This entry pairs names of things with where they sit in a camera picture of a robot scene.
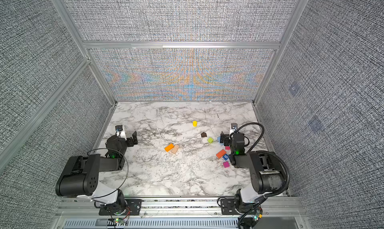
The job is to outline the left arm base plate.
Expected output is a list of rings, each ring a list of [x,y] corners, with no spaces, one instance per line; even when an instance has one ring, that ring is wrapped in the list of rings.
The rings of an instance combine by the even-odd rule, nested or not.
[[[108,211],[107,207],[101,207],[99,216],[138,216],[142,208],[142,202],[143,200],[141,199],[126,199],[126,206],[116,212]]]

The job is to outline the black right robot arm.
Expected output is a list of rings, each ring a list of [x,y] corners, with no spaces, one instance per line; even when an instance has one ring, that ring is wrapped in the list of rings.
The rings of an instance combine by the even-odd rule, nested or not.
[[[221,134],[220,143],[225,146],[222,155],[223,166],[236,169],[248,169],[251,182],[248,186],[238,189],[233,199],[218,200],[224,215],[244,214],[266,199],[280,195],[286,191],[290,183],[288,166],[275,153],[268,151],[246,152],[245,135],[232,136]]]

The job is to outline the orange wood block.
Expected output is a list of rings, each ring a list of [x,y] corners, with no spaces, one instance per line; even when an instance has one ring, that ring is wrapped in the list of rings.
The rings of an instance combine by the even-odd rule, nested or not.
[[[170,150],[172,150],[174,148],[174,145],[173,144],[169,144],[168,146],[165,147],[165,151],[166,152],[169,152]]]

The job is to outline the natural beige wood block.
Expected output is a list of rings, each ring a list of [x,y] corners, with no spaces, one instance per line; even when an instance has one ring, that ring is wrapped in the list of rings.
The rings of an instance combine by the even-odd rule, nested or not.
[[[171,149],[171,153],[172,154],[176,154],[179,150],[180,146],[179,145],[175,145],[172,149]]]

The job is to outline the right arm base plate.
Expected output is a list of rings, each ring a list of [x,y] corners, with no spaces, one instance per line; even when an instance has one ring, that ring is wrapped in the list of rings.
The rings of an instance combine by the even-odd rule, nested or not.
[[[234,198],[221,198],[219,199],[218,204],[220,205],[222,215],[224,216],[240,215],[240,213],[236,209]]]

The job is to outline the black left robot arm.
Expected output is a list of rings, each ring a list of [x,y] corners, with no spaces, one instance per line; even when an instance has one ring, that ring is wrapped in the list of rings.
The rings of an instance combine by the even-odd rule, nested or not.
[[[99,182],[100,172],[121,171],[128,166],[126,150],[137,145],[138,138],[137,132],[129,138],[122,137],[123,132],[118,126],[116,134],[107,139],[104,156],[87,152],[86,157],[70,157],[57,181],[56,194],[90,200],[100,210],[100,216],[139,215],[142,200],[126,200],[120,187],[113,189]]]

